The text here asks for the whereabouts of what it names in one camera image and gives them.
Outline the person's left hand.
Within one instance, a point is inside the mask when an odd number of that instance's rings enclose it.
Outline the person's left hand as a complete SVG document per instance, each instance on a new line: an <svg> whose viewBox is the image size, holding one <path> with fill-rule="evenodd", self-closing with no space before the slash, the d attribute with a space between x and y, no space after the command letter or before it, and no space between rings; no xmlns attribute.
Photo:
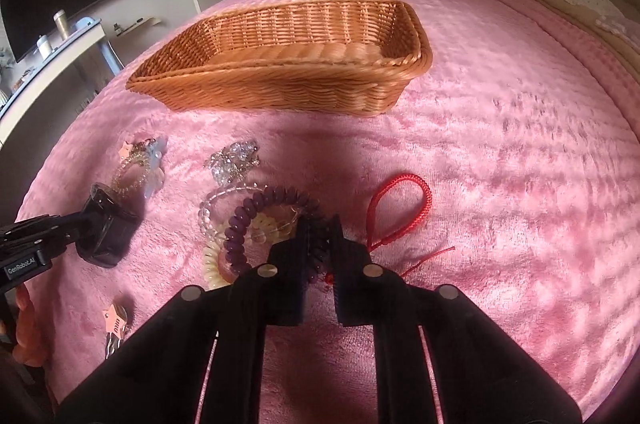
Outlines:
<svg viewBox="0 0 640 424"><path fill-rule="evenodd" d="M38 326L35 306L25 285L17 285L15 300L18 316L13 358L25 366L40 368L48 360L49 349Z"/></svg>

